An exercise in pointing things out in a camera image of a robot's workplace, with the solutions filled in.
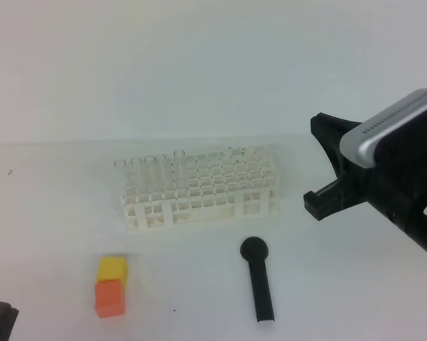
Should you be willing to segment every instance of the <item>black round knob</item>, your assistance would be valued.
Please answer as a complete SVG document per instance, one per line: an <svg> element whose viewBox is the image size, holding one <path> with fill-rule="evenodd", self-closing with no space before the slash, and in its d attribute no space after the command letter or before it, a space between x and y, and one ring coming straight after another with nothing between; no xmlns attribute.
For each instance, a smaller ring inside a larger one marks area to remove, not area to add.
<svg viewBox="0 0 427 341"><path fill-rule="evenodd" d="M242 243L240 254L247 261L263 261L269 255L269 247L259 237L250 237Z"/></svg>

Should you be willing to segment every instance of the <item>black object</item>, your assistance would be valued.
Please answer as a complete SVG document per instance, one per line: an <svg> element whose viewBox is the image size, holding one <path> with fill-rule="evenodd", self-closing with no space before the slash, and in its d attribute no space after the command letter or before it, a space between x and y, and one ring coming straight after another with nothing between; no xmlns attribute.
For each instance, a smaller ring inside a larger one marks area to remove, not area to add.
<svg viewBox="0 0 427 341"><path fill-rule="evenodd" d="M265 267L265 258L269 255L267 244L258 237L250 237L240 247L240 254L249 264L257 322L266 320L275 321L273 305L271 304L269 279L267 278Z"/></svg>
<svg viewBox="0 0 427 341"><path fill-rule="evenodd" d="M0 302L0 341L8 341L19 310L12 308L11 304Z"/></svg>
<svg viewBox="0 0 427 341"><path fill-rule="evenodd" d="M427 251L427 112L378 143L373 168L361 168L340 152L342 136L359 124L322 113L311 119L337 180L306 193L305 208L322 220L367 201Z"/></svg>

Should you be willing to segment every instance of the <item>cube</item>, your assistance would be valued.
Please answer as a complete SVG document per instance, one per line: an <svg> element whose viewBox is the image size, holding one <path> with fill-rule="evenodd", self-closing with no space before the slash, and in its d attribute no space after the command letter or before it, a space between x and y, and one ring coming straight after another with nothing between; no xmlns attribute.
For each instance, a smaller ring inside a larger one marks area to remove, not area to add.
<svg viewBox="0 0 427 341"><path fill-rule="evenodd" d="M94 309L99 318L125 314L124 289L119 279L96 283L94 296Z"/></svg>
<svg viewBox="0 0 427 341"><path fill-rule="evenodd" d="M124 257L102 257L99 261L97 281L119 279L124 288L128 279L128 266Z"/></svg>

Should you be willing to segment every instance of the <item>white wall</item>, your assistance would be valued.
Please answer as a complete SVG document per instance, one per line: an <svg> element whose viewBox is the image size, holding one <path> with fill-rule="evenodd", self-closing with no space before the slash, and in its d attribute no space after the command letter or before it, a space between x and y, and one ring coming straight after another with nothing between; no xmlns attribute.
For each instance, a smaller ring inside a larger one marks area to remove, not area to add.
<svg viewBox="0 0 427 341"><path fill-rule="evenodd" d="M427 87L427 0L0 0L0 143L307 132Z"/></svg>

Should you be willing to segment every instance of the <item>yellow block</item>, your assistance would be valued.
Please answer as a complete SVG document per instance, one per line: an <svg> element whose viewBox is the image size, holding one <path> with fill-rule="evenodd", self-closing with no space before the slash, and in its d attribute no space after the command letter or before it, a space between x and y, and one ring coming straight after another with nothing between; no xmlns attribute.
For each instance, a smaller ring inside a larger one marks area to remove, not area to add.
<svg viewBox="0 0 427 341"><path fill-rule="evenodd" d="M98 282L114 279L119 279L122 286L126 287L126 280L128 279L126 259L124 257L102 257L98 266Z"/></svg>

